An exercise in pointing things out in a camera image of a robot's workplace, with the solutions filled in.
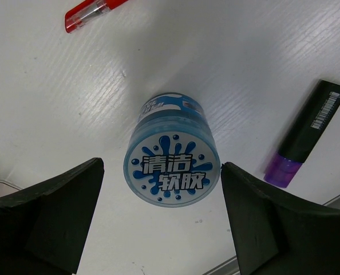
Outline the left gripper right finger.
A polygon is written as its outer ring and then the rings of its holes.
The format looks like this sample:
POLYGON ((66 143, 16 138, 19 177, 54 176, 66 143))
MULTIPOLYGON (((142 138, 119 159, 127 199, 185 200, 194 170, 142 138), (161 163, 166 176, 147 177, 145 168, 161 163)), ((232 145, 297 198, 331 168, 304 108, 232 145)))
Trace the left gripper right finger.
POLYGON ((340 210, 265 183, 233 163, 222 188, 241 274, 340 274, 340 210))

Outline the blue jar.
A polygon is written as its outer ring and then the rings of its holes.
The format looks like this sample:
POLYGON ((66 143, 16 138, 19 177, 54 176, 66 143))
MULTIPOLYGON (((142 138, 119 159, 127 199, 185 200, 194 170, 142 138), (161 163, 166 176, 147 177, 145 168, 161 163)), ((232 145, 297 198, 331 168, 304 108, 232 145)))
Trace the blue jar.
POLYGON ((162 93, 141 108, 124 158, 129 188, 160 207, 192 205, 211 193, 221 164, 201 105, 181 93, 162 93))

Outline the purple highlighter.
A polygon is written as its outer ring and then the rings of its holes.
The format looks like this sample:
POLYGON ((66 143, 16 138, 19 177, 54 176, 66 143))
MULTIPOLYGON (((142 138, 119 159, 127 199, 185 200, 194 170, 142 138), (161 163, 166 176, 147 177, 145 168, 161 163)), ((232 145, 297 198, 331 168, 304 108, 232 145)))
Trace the purple highlighter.
POLYGON ((321 138, 340 106, 340 85, 320 80, 265 170, 264 180, 286 188, 321 138))

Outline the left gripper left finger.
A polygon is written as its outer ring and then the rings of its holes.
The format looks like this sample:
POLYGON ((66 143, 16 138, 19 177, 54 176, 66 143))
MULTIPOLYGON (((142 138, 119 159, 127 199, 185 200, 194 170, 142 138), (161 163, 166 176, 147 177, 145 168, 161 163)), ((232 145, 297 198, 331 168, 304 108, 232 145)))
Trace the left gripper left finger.
POLYGON ((0 197, 0 274, 76 274, 103 178, 92 158, 0 197))

